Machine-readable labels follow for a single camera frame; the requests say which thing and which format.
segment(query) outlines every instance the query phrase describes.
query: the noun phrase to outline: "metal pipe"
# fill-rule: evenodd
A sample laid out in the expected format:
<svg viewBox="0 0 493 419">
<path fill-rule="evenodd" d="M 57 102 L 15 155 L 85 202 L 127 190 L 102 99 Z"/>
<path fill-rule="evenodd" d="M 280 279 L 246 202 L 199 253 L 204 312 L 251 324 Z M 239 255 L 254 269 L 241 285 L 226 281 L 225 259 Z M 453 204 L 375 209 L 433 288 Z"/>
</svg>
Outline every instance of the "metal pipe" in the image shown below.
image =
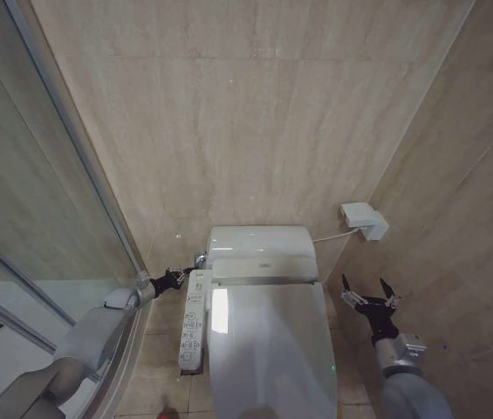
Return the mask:
<svg viewBox="0 0 493 419">
<path fill-rule="evenodd" d="M 51 299 L 46 292 L 41 290 L 33 281 L 28 279 L 18 268 L 7 262 L 0 256 L 0 265 L 6 269 L 6 271 L 12 274 L 13 281 L 18 284 L 25 292 L 31 295 L 36 301 L 42 304 L 44 307 L 51 309 L 57 314 L 63 321 L 69 326 L 76 324 L 76 321 L 68 313 L 62 309 L 56 302 Z"/>
<path fill-rule="evenodd" d="M 2 306 L 0 306 L 0 323 L 3 323 L 14 332 L 19 333 L 49 354 L 54 354 L 56 345 Z"/>
</svg>

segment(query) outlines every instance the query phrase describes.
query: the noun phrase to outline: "power cord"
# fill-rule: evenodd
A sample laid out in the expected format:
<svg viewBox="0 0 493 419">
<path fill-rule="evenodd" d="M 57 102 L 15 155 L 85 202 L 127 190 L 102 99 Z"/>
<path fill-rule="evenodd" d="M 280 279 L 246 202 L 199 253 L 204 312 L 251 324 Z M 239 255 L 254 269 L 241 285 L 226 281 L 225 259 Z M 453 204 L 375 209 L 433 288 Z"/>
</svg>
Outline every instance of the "power cord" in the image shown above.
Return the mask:
<svg viewBox="0 0 493 419">
<path fill-rule="evenodd" d="M 366 227 L 357 227 L 356 229 L 352 229 L 350 231 L 347 231 L 345 233 L 341 234 L 336 234 L 335 236 L 329 236 L 329 237 L 323 237 L 323 238 L 317 238 L 315 240 L 312 240 L 313 243 L 317 242 L 325 242 L 327 240 L 333 240 L 334 238 L 340 238 L 340 237 L 345 237 L 345 236 L 351 236 L 352 234 L 356 233 L 357 231 L 361 231 L 365 229 Z"/>
</svg>

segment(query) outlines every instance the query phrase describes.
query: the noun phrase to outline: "toilet control panel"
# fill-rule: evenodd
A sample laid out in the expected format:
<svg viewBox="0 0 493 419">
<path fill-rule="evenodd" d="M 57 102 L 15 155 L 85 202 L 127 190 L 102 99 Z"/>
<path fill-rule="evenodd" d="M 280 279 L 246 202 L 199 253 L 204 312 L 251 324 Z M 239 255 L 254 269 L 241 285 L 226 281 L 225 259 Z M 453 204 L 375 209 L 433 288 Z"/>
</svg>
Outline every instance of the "toilet control panel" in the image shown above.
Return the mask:
<svg viewBox="0 0 493 419">
<path fill-rule="evenodd" d="M 178 354 L 178 364 L 184 371 L 196 371 L 202 364 L 205 305 L 213 278 L 211 272 L 202 270 L 190 272 Z"/>
</svg>

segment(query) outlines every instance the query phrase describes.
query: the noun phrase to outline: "white cable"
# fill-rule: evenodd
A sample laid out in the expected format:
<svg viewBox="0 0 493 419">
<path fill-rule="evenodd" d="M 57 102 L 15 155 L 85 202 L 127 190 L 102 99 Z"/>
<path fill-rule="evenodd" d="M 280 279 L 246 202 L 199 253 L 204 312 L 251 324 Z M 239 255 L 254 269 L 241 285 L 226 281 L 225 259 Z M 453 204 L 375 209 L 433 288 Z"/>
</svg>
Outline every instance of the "white cable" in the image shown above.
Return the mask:
<svg viewBox="0 0 493 419">
<path fill-rule="evenodd" d="M 326 240 L 332 240 L 334 238 L 340 238 L 340 237 L 345 237 L 345 236 L 351 236 L 352 234 L 356 233 L 357 231 L 360 231 L 362 230 L 360 227 L 356 228 L 356 229 L 353 229 L 351 231 L 348 231 L 346 233 L 341 233 L 341 234 L 337 234 L 335 236 L 329 236 L 329 237 L 324 237 L 324 238 L 317 238 L 316 240 L 312 240 L 313 243 L 317 243 L 317 242 L 324 242 Z"/>
</svg>

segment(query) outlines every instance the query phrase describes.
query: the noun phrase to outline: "toilet lid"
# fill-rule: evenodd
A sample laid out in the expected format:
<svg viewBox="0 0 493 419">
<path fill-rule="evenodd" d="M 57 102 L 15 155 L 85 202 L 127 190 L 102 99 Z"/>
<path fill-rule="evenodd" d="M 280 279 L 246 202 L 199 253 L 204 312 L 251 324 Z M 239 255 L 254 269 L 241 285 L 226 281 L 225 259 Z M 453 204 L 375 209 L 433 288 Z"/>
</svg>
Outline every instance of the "toilet lid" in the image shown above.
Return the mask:
<svg viewBox="0 0 493 419">
<path fill-rule="evenodd" d="M 217 417 L 336 418 L 335 365 L 321 284 L 215 287 L 209 317 Z"/>
</svg>

